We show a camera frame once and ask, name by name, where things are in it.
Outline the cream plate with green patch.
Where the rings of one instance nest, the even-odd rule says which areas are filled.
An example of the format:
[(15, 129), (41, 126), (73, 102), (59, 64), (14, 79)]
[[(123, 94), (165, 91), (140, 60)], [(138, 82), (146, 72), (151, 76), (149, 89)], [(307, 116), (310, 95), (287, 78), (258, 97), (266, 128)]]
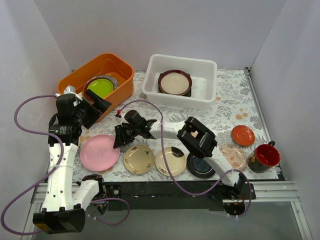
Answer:
[[(187, 165), (186, 155), (179, 148), (173, 146), (165, 147), (164, 153), (171, 174), (174, 177), (180, 175), (185, 170)], [(155, 166), (161, 174), (168, 177), (170, 176), (161, 150), (155, 157)]]

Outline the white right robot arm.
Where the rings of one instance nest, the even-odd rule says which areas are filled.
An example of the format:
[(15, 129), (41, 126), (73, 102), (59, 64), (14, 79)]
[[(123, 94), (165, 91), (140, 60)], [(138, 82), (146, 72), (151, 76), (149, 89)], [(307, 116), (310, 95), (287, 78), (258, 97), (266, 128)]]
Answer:
[(207, 162), (218, 174), (219, 179), (209, 189), (196, 196), (206, 195), (215, 188), (224, 199), (234, 200), (245, 192), (249, 180), (243, 172), (234, 169), (221, 153), (215, 134), (195, 117), (181, 122), (164, 122), (163, 119), (147, 120), (136, 110), (128, 111), (124, 123), (115, 126), (113, 148), (132, 143), (137, 136), (144, 139), (177, 139), (195, 157)]

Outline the black round plate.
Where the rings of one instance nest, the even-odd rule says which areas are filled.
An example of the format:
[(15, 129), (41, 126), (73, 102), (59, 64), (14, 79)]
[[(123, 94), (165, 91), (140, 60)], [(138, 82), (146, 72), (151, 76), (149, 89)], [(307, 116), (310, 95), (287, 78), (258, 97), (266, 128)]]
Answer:
[(211, 178), (216, 173), (204, 159), (196, 157), (192, 153), (187, 156), (186, 166), (192, 175), (200, 179)]

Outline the cream floral plate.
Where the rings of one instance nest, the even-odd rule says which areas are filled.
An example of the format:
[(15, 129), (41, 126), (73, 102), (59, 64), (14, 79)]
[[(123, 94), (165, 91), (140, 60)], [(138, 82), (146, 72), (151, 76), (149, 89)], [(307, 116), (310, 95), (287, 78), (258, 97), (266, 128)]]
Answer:
[(154, 164), (154, 152), (147, 145), (136, 144), (130, 147), (124, 154), (124, 166), (133, 174), (144, 174), (148, 172)]

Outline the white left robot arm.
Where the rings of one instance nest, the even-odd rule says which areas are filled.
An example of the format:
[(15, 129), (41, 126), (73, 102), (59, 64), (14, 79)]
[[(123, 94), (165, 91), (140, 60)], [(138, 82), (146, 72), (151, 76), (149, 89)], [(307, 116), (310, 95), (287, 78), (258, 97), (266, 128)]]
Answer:
[(82, 127), (89, 129), (111, 106), (92, 91), (89, 93), (93, 104), (76, 94), (74, 86), (67, 86), (56, 97), (57, 113), (48, 124), (49, 169), (53, 173), (47, 180), (42, 209), (32, 219), (48, 235), (81, 232), (90, 202), (103, 199), (107, 193), (100, 174), (85, 176), (76, 192), (72, 192), (73, 165)]

